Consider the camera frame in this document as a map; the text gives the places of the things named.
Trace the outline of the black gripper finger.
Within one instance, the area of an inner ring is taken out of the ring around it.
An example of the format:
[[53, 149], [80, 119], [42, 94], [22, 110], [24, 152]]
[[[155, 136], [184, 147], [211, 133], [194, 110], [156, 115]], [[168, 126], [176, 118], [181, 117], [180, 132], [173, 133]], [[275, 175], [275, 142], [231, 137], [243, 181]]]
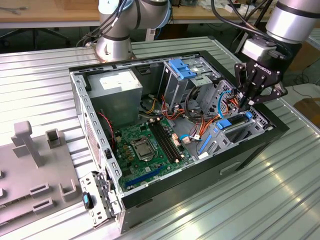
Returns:
[[255, 70], [250, 69], [244, 63], [238, 63], [234, 66], [236, 88], [241, 95], [239, 105], [248, 105], [253, 88]]
[[252, 84], [249, 103], [243, 105], [244, 107], [268, 102], [288, 93], [287, 89], [282, 86], [279, 76], [255, 76]]

